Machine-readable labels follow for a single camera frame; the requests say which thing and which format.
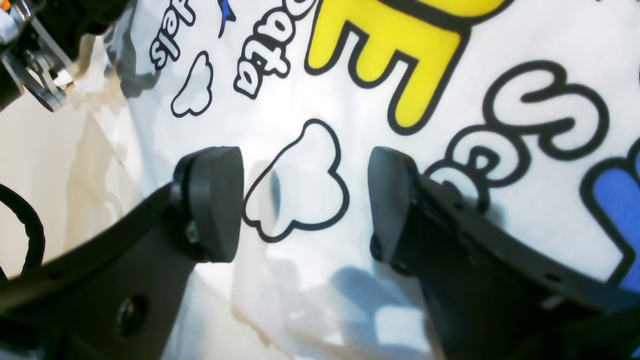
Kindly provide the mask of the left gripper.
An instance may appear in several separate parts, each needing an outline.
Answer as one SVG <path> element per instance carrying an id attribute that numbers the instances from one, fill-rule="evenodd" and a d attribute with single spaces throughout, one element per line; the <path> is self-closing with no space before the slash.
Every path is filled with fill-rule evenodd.
<path id="1" fill-rule="evenodd" d="M 121 18 L 127 0 L 3 0 L 1 109 L 29 92 L 50 112 L 86 71 L 83 51 Z"/>

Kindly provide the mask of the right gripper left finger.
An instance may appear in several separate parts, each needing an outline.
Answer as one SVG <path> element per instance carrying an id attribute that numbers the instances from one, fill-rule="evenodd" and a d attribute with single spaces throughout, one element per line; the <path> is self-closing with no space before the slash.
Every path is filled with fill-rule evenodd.
<path id="1" fill-rule="evenodd" d="M 117 223 L 1 284 L 3 360 L 158 360 L 197 264 L 231 262 L 242 223 L 237 146 L 183 157 Z"/>

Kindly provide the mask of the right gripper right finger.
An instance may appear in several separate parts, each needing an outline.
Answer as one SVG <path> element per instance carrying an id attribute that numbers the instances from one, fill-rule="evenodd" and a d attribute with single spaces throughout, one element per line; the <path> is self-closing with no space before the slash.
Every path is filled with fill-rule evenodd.
<path id="1" fill-rule="evenodd" d="M 447 360 L 637 360 L 639 294 L 514 239 L 414 160 L 375 147 L 372 257 L 418 280 Z"/>

